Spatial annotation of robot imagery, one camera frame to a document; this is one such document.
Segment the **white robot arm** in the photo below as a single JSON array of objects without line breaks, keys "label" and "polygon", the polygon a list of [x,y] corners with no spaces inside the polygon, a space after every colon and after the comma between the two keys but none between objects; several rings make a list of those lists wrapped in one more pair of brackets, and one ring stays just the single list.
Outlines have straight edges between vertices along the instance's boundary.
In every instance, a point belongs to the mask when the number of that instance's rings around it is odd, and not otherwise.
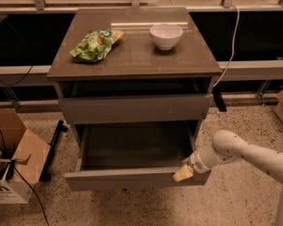
[{"label": "white robot arm", "polygon": [[[216,132],[210,145],[200,147],[182,162],[173,175],[175,182],[205,173],[213,167],[243,159],[283,185],[283,153],[245,141],[228,130]],[[275,226],[283,226],[283,187],[277,206]]]}]

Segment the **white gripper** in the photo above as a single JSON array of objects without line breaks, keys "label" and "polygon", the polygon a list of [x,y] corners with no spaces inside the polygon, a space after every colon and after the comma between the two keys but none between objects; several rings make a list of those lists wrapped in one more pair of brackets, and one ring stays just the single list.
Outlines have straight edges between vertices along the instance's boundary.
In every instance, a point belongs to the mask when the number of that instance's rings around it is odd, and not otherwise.
[{"label": "white gripper", "polygon": [[173,175],[175,182],[181,182],[186,179],[192,178],[193,173],[205,173],[211,170],[208,164],[209,156],[202,149],[194,151],[190,156],[185,158],[182,163],[183,165],[179,171]]}]

